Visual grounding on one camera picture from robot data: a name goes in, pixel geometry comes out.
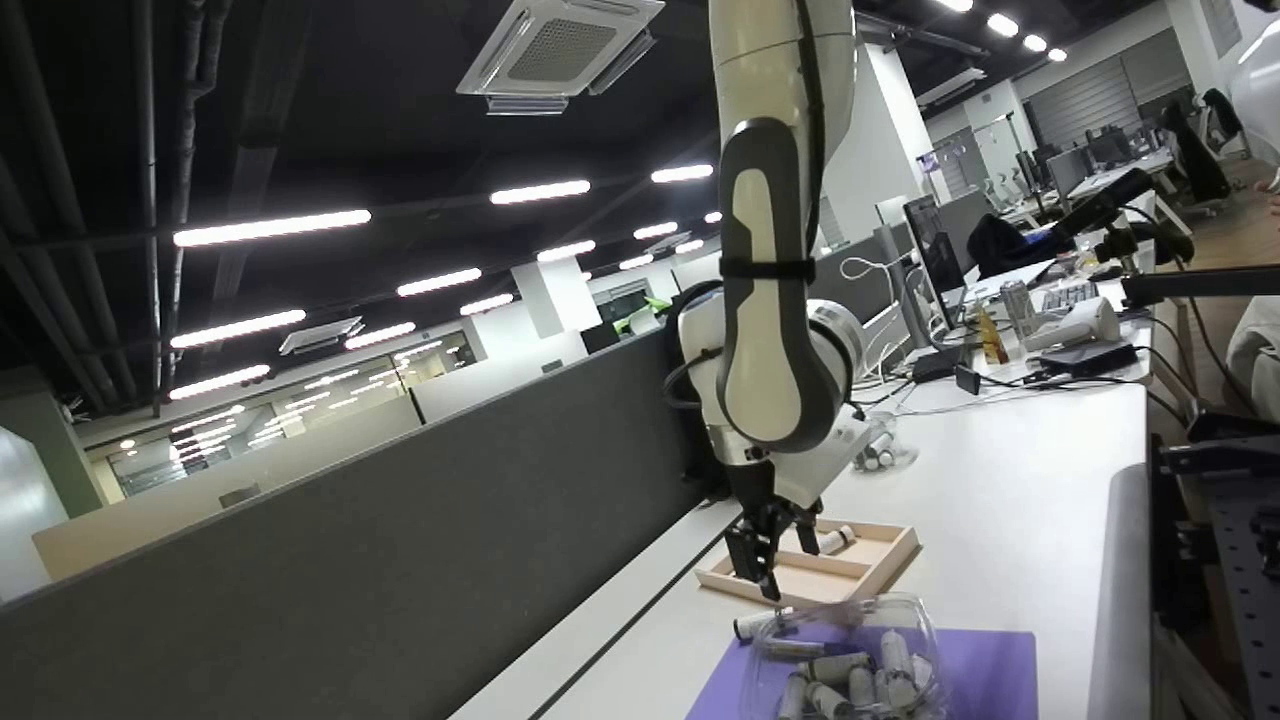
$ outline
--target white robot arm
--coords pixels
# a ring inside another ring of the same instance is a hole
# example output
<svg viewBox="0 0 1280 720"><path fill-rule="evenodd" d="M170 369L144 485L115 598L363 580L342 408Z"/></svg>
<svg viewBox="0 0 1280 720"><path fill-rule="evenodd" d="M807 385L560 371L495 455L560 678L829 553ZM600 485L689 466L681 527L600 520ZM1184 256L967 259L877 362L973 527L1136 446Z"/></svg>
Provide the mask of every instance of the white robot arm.
<svg viewBox="0 0 1280 720"><path fill-rule="evenodd" d="M743 504L731 564L781 599L781 531L801 525L816 553L819 491L850 460L794 466L838 446L858 357L855 315L807 301L819 179L850 107L847 0L712 0L712 59L725 288L689 305L677 330L701 422Z"/></svg>

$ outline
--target ceiling light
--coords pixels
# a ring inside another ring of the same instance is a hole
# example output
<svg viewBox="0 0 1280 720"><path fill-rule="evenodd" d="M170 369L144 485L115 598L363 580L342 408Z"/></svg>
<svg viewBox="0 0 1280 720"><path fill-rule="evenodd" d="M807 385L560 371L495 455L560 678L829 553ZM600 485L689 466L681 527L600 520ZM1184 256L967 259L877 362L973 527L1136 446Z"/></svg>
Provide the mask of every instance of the ceiling light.
<svg viewBox="0 0 1280 720"><path fill-rule="evenodd" d="M636 241L661 241L661 236L671 236L677 228L681 228L677 219L662 219L662 226L645 226L632 236Z"/></svg>
<svg viewBox="0 0 1280 720"><path fill-rule="evenodd" d="M990 13L990 16L987 16L987 28L990 28L995 38L1016 38L1016 32L1018 32L1016 21L1002 16L1002 13Z"/></svg>
<svg viewBox="0 0 1280 720"><path fill-rule="evenodd" d="M511 305L511 301L516 301L511 294L482 297L482 301L475 301L475 305L464 305L460 315L481 315L481 312L502 307L502 305Z"/></svg>
<svg viewBox="0 0 1280 720"><path fill-rule="evenodd" d="M544 204L564 195L589 195L593 179L560 179L560 183L522 183L522 189L499 189L488 195L488 204Z"/></svg>
<svg viewBox="0 0 1280 720"><path fill-rule="evenodd" d="M1270 38L1280 38L1280 25L1266 25L1236 59L1244 69Z"/></svg>
<svg viewBox="0 0 1280 720"><path fill-rule="evenodd" d="M361 369L336 371L336 376L319 376L314 385L305 385L305 388L328 388L328 385L341 385L341 379L352 379L352 376L361 376Z"/></svg>
<svg viewBox="0 0 1280 720"><path fill-rule="evenodd" d="M306 408L325 406L328 397L330 392L314 392L314 397L291 401L291 406L284 406L284 414L306 414Z"/></svg>
<svg viewBox="0 0 1280 720"><path fill-rule="evenodd" d="M170 424L168 431L216 424L216 422L228 422L228 415L238 415L238 414L245 414L245 406L231 406L231 408L224 408L224 414L211 414L211 415L200 415L200 422L189 422L189 424Z"/></svg>
<svg viewBox="0 0 1280 720"><path fill-rule="evenodd" d="M275 216L275 219L252 219L252 226L180 228L180 232L170 232L170 244L174 247L252 244L252 241L270 241L270 236L354 228L367 219L370 219L367 208L314 214L314 216Z"/></svg>
<svg viewBox="0 0 1280 720"><path fill-rule="evenodd" d="M408 348L408 351L397 351L397 366L408 366L413 357L428 357L428 351L435 351L435 348L441 348L441 341L418 344L418 348Z"/></svg>
<svg viewBox="0 0 1280 720"><path fill-rule="evenodd" d="M389 330L374 330L374 334L346 336L346 348L385 344L385 341L397 341L397 336L408 336L408 334L417 334L417 324L389 324Z"/></svg>
<svg viewBox="0 0 1280 720"><path fill-rule="evenodd" d="M575 241L575 244L560 244L560 247L544 247L536 252L539 264L557 264L557 259L573 259L573 256L589 256L596 252L596 241Z"/></svg>
<svg viewBox="0 0 1280 720"><path fill-rule="evenodd" d="M1025 38L1025 49L1026 51L1049 51L1049 41L1033 32L1033 38Z"/></svg>
<svg viewBox="0 0 1280 720"><path fill-rule="evenodd" d="M973 0L937 0L937 4L957 13L957 16L973 13Z"/></svg>
<svg viewBox="0 0 1280 720"><path fill-rule="evenodd" d="M270 366L246 366L246 369L235 369L235 371L224 371L224 376L180 385L180 388L168 392L168 401L206 397L206 392L235 388L235 385L261 379L261 376L270 376Z"/></svg>
<svg viewBox="0 0 1280 720"><path fill-rule="evenodd" d="M632 259L618 259L615 270L627 273L627 270L645 270L653 264L653 256L632 256Z"/></svg>
<svg viewBox="0 0 1280 720"><path fill-rule="evenodd" d="M219 344L219 341L231 341L231 336L256 336L256 334L287 330L287 324L300 324L300 322L306 322L306 312L305 307L287 307L287 312L270 312L270 315L252 315L252 322L235 322L235 324L216 324L216 330L170 336L170 348Z"/></svg>
<svg viewBox="0 0 1280 720"><path fill-rule="evenodd" d="M481 270L424 275L424 282L401 284L397 297L424 297L424 294L441 294L441 288L456 288L456 284L475 284L481 275L482 275Z"/></svg>
<svg viewBox="0 0 1280 720"><path fill-rule="evenodd" d="M712 166L677 166L677 169L654 169L647 179L653 183L692 183L708 179L715 169Z"/></svg>

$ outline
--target white table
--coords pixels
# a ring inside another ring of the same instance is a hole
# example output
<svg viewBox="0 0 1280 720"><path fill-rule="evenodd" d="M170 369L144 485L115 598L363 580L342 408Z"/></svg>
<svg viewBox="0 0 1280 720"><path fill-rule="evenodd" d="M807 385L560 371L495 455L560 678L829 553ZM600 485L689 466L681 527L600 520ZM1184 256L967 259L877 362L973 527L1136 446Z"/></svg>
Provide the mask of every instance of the white table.
<svg viewBox="0 0 1280 720"><path fill-rule="evenodd" d="M1106 183L1114 183L1124 171L1136 171L1136 169L1148 171L1154 183L1164 183L1164 171L1173 169L1173 154L1164 147L1164 154L1140 156L1140 161L1130 161L1124 169L1095 171L1085 183L1077 183L1069 195L1071 195L1071 204L1085 204L1095 192L1102 192Z"/></svg>
<svg viewBox="0 0 1280 720"><path fill-rule="evenodd" d="M925 553L890 592L920 598L937 628L1035 633L1043 720L1148 716L1144 385L964 397L937 379L884 408L920 460L843 472L822 504L920 531ZM689 514L456 716L532 716L615 633L546 716L684 716L731 640L729 619L759 613L681 578L731 516L737 504ZM662 580L677 587L625 628Z"/></svg>

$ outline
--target black cable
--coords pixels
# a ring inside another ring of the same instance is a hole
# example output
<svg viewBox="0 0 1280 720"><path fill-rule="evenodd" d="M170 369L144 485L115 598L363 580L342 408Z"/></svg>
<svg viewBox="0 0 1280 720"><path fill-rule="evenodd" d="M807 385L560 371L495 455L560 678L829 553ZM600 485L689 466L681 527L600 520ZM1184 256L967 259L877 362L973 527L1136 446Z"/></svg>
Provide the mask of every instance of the black cable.
<svg viewBox="0 0 1280 720"><path fill-rule="evenodd" d="M681 366L681 369L671 369L671 371L662 376L662 397L668 397L671 408L681 408L681 414L695 414L695 408L701 408L695 397L677 397L677 385L681 385L692 369L701 369L701 366L708 366L708 362L715 362L715 357L725 357L725 348L705 348L695 362L689 362L689 366Z"/></svg>
<svg viewBox="0 0 1280 720"><path fill-rule="evenodd" d="M1191 315L1195 315L1195 330L1199 330L1199 341L1202 341L1208 362L1217 366L1217 371L1223 371L1228 388L1253 408L1253 397L1248 397L1244 385L1231 376L1231 369L1223 366L1223 357L1211 348L1208 324L1202 324L1202 312L1199 312L1195 297L1187 297L1187 305L1191 305Z"/></svg>
<svg viewBox="0 0 1280 720"><path fill-rule="evenodd" d="M1161 406L1173 422L1191 424L1184 414L1177 414L1164 397L1148 392L1152 406Z"/></svg>
<svg viewBox="0 0 1280 720"><path fill-rule="evenodd" d="M1195 406L1202 406L1202 401L1195 397L1195 388L1187 385L1187 376L1184 376L1177 366L1166 366L1166 376L1173 376L1173 379L1178 379L1178 385L1184 385L1184 392L1187 392Z"/></svg>
<svg viewBox="0 0 1280 720"><path fill-rule="evenodd" d="M1187 351L1173 324L1164 324L1161 315L1152 315L1152 324L1164 330L1178 351Z"/></svg>
<svg viewBox="0 0 1280 720"><path fill-rule="evenodd" d="M903 379L903 385L894 385L890 392L884 392L884 397L877 397L877 401L858 401L858 406L887 406L887 401L894 401L903 388L912 388L912 379Z"/></svg>

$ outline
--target ceiling pipe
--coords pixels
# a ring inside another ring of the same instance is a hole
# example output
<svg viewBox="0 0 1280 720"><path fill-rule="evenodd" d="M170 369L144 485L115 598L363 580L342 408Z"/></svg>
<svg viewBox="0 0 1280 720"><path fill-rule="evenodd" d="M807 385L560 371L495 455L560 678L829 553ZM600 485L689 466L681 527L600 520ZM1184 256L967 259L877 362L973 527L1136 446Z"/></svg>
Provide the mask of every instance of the ceiling pipe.
<svg viewBox="0 0 1280 720"><path fill-rule="evenodd" d="M55 117L50 117L50 104L47 104L47 91L44 91L40 59L37 59L32 32L26 32L26 21L23 21L21 4L0 4L0 43L8 49L11 84L15 84L15 98L21 98L15 104L21 104L23 121L26 121L32 139L37 139L37 161L40 161L40 171L47 179L55 219L71 236L88 236L85 214L81 214L81 195L75 195L75 179L71 179L71 166L69 166L62 139L55 131ZM104 284L97 252L88 244L75 247L75 270L81 270L85 297L88 297L88 307L97 315L99 336L109 344L115 344L118 330L115 330L115 315L110 315L109 284ZM81 324L81 315L75 315L75 305L69 301L69 294L62 294L62 284L59 284L59 275L50 270L50 256L37 252L37 275L44 282L44 294L47 294L50 307L59 312L59 324L71 334L71 324ZM131 369L122 362L122 351L115 351L109 362L110 362L122 392L135 397L135 379L131 379Z"/></svg>
<svg viewBox="0 0 1280 720"><path fill-rule="evenodd" d="M88 334L85 334L75 307L59 305L59 301L69 301L69 288L62 288L59 273L50 270L47 252L21 252L2 236L2 228L11 228L15 236L37 236L32 214L26 214L21 189L8 175L8 166L0 156L0 252L2 252L2 273L8 273L11 288L21 288L26 312L40 322L44 336L50 341L50 348L59 351L62 369L75 376L85 397L97 408L110 408L115 385L110 385L109 369L99 362L85 362L81 366L81 348L88 348Z"/></svg>
<svg viewBox="0 0 1280 720"><path fill-rule="evenodd" d="M131 0L131 69L135 69L135 183L138 228L147 232L147 322L152 322L152 415L164 401L164 273L158 273L158 156L155 156L155 7Z"/></svg>
<svg viewBox="0 0 1280 720"><path fill-rule="evenodd" d="M189 28L185 28L185 87L180 87L180 121L174 121L174 166L170 166L170 202L168 202L168 228L189 228L193 219L193 171L194 171L194 104L216 87L216 69L224 51L224 28L231 0L189 0ZM168 351L168 341L174 334L180 307L185 307L185 247L170 247L170 275L168 275L168 312L158 334L158 366L164 366L164 392L174 376L174 357Z"/></svg>
<svg viewBox="0 0 1280 720"><path fill-rule="evenodd" d="M912 25L894 25L887 16L871 16L871 13L855 13L855 32L863 41L884 41L884 43L927 43L927 49L944 49L967 59L990 59L990 51L964 43L957 38L930 32L930 28L912 28Z"/></svg>

